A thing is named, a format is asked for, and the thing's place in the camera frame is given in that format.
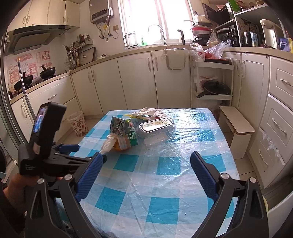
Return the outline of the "person's left hand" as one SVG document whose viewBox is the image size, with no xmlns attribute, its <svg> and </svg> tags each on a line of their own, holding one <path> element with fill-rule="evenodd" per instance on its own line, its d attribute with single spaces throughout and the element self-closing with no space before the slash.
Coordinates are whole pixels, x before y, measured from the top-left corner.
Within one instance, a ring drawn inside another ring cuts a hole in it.
<svg viewBox="0 0 293 238">
<path fill-rule="evenodd" d="M 8 187 L 3 190 L 3 193 L 10 204 L 19 213 L 25 213 L 27 210 L 24 198 L 24 188 L 36 186 L 39 178 L 39 176 L 24 176 L 17 173 L 10 180 Z"/>
</svg>

